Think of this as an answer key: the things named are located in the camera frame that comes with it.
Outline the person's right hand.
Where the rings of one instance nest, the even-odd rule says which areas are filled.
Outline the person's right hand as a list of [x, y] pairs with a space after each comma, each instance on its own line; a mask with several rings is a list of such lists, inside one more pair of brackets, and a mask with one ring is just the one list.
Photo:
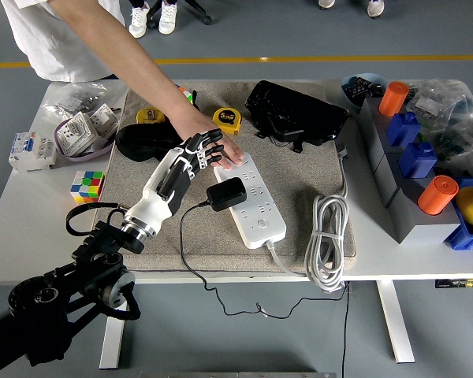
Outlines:
[[[167, 117], [183, 140], [193, 137], [197, 133], [203, 134], [218, 128], [209, 117], [193, 106], [188, 106], [185, 109], [174, 109], [172, 112], [168, 112]], [[242, 164], [244, 153], [227, 135], [223, 135], [221, 139], [210, 146], [224, 146], [222, 152], [215, 153], [215, 155], [221, 155], [222, 158], [219, 161], [213, 162], [213, 166], [231, 169], [233, 165]]]

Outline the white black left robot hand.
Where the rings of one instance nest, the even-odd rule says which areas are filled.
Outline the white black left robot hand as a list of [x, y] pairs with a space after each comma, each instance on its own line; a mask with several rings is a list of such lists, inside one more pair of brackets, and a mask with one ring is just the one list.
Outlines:
[[137, 239], [155, 236], [162, 222], [174, 215], [196, 174], [222, 159], [222, 145], [209, 148], [223, 136], [220, 128], [196, 134], [171, 149], [160, 161], [142, 191], [142, 198], [125, 214], [121, 230]]

